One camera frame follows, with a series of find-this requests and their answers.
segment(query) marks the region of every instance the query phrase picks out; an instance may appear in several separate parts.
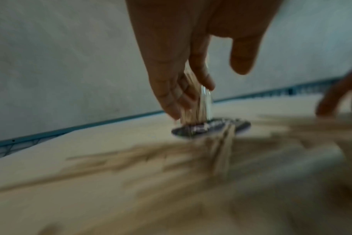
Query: white table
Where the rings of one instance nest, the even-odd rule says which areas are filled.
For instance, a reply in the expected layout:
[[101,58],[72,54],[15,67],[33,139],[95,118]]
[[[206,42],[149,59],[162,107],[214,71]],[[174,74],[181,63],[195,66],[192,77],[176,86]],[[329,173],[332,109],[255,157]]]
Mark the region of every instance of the white table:
[[[308,115],[321,96],[229,101],[213,106],[215,117],[248,120],[259,115]],[[341,106],[350,110],[350,101]],[[0,159],[0,186],[52,174],[69,166],[67,157],[124,149],[139,143],[182,141],[171,135],[174,122],[165,114],[83,129]],[[242,136],[264,136],[269,128],[253,125]],[[59,223],[74,234],[87,222],[104,217],[133,199],[121,190],[128,175],[103,173],[0,194],[0,235],[33,235]]]

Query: round label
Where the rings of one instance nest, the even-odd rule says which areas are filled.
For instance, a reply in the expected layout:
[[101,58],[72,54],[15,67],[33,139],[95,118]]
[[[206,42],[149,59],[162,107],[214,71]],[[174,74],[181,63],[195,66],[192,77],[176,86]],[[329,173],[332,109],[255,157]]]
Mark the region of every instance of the round label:
[[251,126],[250,122],[239,118],[214,118],[209,120],[208,122],[204,122],[201,124],[185,125],[182,127],[178,127],[173,129],[171,132],[175,136],[194,138],[203,135],[208,135],[213,132],[218,132],[222,130],[228,122],[232,122],[236,126],[235,134],[248,129]]

